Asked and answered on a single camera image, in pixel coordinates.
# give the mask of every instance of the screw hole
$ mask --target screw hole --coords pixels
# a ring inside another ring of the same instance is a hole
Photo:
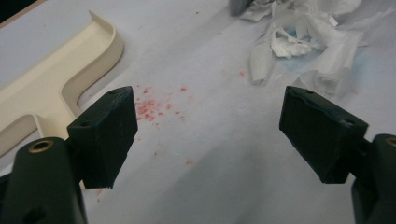
[[[387,138],[387,143],[390,144],[393,147],[396,147],[396,138]]]
[[[25,224],[37,224],[46,218],[46,211],[43,207],[38,206],[30,209],[23,217]]]
[[[51,140],[39,141],[29,147],[29,152],[30,153],[40,153],[40,152],[50,149],[52,147],[52,145],[53,145],[53,141],[51,141]]]
[[[49,142],[39,142],[35,144],[34,149],[43,149],[49,145]]]
[[[91,123],[89,121],[83,121],[79,124],[81,127],[85,128],[85,127],[89,127],[91,126]]]

